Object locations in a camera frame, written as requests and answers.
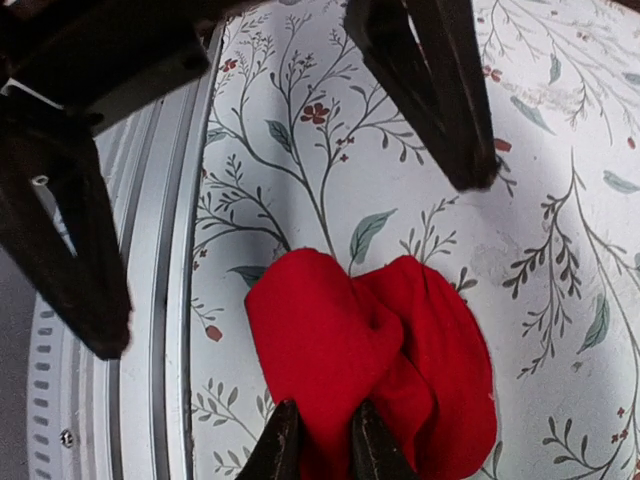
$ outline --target table surface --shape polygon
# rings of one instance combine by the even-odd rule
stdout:
[[[243,300],[304,246],[353,275],[414,255],[468,300],[500,418],[477,478],[640,470],[640,16],[600,0],[474,6],[505,168],[464,195],[362,65],[344,4],[280,0],[229,24],[193,252],[198,480],[237,474],[274,408]]]

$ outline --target printed leaf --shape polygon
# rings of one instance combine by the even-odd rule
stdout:
[[[573,425],[573,420],[570,418],[567,420],[567,423],[564,425],[564,441],[565,443],[569,443],[569,432],[571,431],[571,425]]]
[[[238,387],[233,387],[233,390],[231,390],[231,393],[229,394],[229,400],[227,400],[227,407],[230,407],[231,405],[233,405],[237,399],[238,399]]]
[[[493,451],[493,473],[498,472],[498,463],[500,463],[500,456],[502,455],[502,442],[498,442],[495,450]]]
[[[209,145],[210,143],[213,142],[219,142],[220,140],[222,140],[223,138],[225,138],[228,135],[227,132],[225,132],[224,130],[218,128],[216,130],[209,130],[207,132],[207,143],[206,145]]]
[[[540,113],[540,110],[538,110],[538,107],[530,107],[516,96],[511,97],[511,103],[513,103],[513,105],[520,111],[520,113],[527,117],[528,120],[535,123],[543,130],[546,130],[551,135],[555,135],[555,133],[547,126],[547,123],[542,118],[542,114]]]
[[[237,466],[240,466],[240,459],[235,453],[233,453],[231,450],[227,450],[227,454],[229,455],[229,458],[233,463],[235,463]]]
[[[357,85],[351,85],[349,88],[351,90],[353,90],[354,92],[358,92],[363,97],[366,97],[366,94],[364,93],[364,90],[361,87],[359,87]]]
[[[585,435],[582,437],[582,443],[580,445],[580,453],[582,454],[582,458],[584,459],[585,454],[587,453],[587,446],[589,445],[589,437]]]
[[[604,341],[609,331],[609,317],[609,302],[602,293],[599,293],[596,300],[596,317],[589,327],[589,330],[587,330],[578,354]]]
[[[562,63],[553,53],[551,54],[551,68],[549,69],[549,85],[553,85],[560,78]]]
[[[371,240],[384,228],[387,220],[396,210],[397,208],[394,208],[388,212],[369,215],[360,221],[351,236],[351,246],[349,248],[351,259],[355,263],[361,265],[364,262]]]
[[[253,288],[253,286],[258,283],[258,280],[262,278],[264,272],[267,271],[266,267],[260,266],[243,266],[243,267],[234,267],[229,270],[230,272],[237,273],[242,277],[244,282],[247,284],[249,288]]]
[[[282,145],[287,153],[291,153],[291,138],[286,127],[277,120],[266,120],[269,125],[269,134],[273,139]]]
[[[618,175],[609,170],[604,171],[603,178],[607,185],[620,193],[624,193],[625,195],[629,195],[630,193],[635,193],[640,190],[640,187],[638,185],[620,178]]]
[[[208,398],[207,403],[209,404],[209,408],[211,409],[211,411],[217,415],[218,406],[216,405],[216,402],[214,402],[212,398]]]
[[[625,72],[622,75],[624,75],[624,78],[627,80],[627,82],[629,82],[631,85],[638,85],[640,86],[640,74],[638,73],[631,73],[631,72]]]

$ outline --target red flower print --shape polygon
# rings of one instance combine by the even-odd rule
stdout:
[[[205,333],[207,334],[207,337],[209,337],[214,342],[219,342],[222,338],[222,332],[220,331],[220,329],[218,327],[214,327],[213,325],[209,325],[205,329]]]
[[[303,110],[304,115],[300,117],[303,122],[311,121],[314,125],[322,125],[327,120],[324,118],[329,115],[329,109],[320,102],[313,106],[307,105]]]
[[[237,65],[238,65],[237,60],[232,60],[230,58],[227,58],[224,61],[224,65],[222,65],[221,68],[224,73],[227,73],[229,70],[233,70],[234,68],[236,68]]]
[[[494,138],[493,144],[496,147],[496,150],[499,152],[509,153],[511,151],[511,144],[506,140],[502,140],[501,138]]]
[[[502,72],[497,69],[494,70],[489,65],[485,65],[484,67],[482,67],[482,73],[485,77],[491,77],[491,80],[496,83],[500,83],[500,80],[502,80]]]

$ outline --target red cloth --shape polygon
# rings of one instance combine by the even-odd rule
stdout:
[[[246,299],[274,401],[305,425],[303,480],[350,478],[351,418],[370,398],[423,479],[475,473],[496,440],[492,369],[471,311],[413,257],[349,278],[304,249]]]

